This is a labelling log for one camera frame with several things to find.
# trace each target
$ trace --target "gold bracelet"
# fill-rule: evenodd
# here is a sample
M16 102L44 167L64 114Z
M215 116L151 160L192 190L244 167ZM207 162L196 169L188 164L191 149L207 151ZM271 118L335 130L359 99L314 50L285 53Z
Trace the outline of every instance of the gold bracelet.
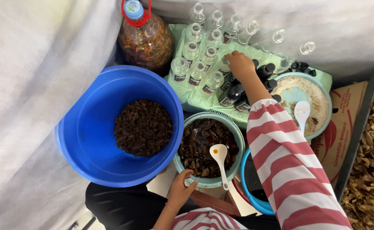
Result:
M166 203L166 206L167 206L167 203ZM167 206L171 211L175 212L172 208L170 208L169 206Z

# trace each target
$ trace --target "white plastic spoon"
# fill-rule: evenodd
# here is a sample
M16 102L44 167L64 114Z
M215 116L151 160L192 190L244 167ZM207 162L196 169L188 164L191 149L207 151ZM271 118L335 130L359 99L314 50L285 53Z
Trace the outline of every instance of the white plastic spoon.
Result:
M224 170L224 160L226 157L226 146L223 144L215 144L211 146L210 154L214 158L214 160L216 160L216 162L218 163L218 166L220 167L222 184L223 184L224 190L228 191L229 186L228 186L228 181L226 180L226 175L225 175L225 170Z
M310 114L309 103L305 101L296 103L294 112L295 112L295 118L299 123L299 128L301 128L302 135L305 136L306 120Z

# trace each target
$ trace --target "blue bottle cap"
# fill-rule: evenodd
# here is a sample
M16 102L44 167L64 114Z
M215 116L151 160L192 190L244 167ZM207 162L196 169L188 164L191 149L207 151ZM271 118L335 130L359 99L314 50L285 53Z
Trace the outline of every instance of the blue bottle cap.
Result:
M143 17L144 9L137 0L129 0L124 4L124 13L129 19L138 20Z

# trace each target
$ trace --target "striped shirt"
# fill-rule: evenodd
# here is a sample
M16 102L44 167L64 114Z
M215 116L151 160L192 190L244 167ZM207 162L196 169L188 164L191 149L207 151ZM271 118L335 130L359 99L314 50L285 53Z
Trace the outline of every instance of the striped shirt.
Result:
M273 99L252 105L246 130L251 156L282 230L353 229L306 139ZM175 218L172 230L247 229L233 218L201 208Z

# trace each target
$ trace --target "hand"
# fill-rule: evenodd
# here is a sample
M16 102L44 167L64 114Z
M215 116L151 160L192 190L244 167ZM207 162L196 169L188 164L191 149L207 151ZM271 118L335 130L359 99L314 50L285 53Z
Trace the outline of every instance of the hand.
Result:
M193 170L182 171L171 184L167 206L173 209L176 213L187 202L191 193L198 184L198 180L195 180L188 188L185 188L184 180L190 178L192 173Z
M235 50L232 54L225 55L225 58L230 63L229 68L232 74L241 83L247 82L247 80L251 81L251 79L254 79L254 76L257 76L252 60L238 50Z

